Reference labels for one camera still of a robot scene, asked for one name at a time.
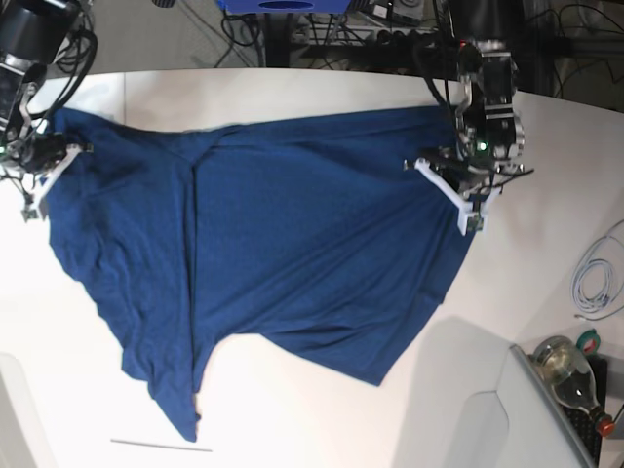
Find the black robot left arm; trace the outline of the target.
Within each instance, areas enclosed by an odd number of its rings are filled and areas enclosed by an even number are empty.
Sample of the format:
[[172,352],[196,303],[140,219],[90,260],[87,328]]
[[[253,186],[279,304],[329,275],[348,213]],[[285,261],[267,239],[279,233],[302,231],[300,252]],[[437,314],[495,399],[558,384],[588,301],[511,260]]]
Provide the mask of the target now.
[[517,65],[511,51],[525,15],[520,1],[448,1],[446,8],[448,20],[418,39],[413,51],[431,44],[443,53],[457,51],[459,103],[451,103],[449,91],[439,91],[428,72],[422,74],[448,113],[455,141],[420,150],[404,167],[420,172],[456,206],[457,228],[467,235],[486,227],[503,187],[529,173],[520,161],[526,135],[513,106]]

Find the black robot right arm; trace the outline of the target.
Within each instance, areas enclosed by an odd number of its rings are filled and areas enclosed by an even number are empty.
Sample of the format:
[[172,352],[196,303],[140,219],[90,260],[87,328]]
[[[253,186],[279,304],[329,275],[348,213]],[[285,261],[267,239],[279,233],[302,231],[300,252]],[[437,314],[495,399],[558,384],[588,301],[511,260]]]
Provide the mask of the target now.
[[[48,129],[74,96],[98,51],[91,1],[3,1],[1,3],[1,179],[23,199],[25,221],[45,219],[46,197],[75,158],[91,152]],[[29,104],[42,90],[48,68],[68,75],[44,110]]]

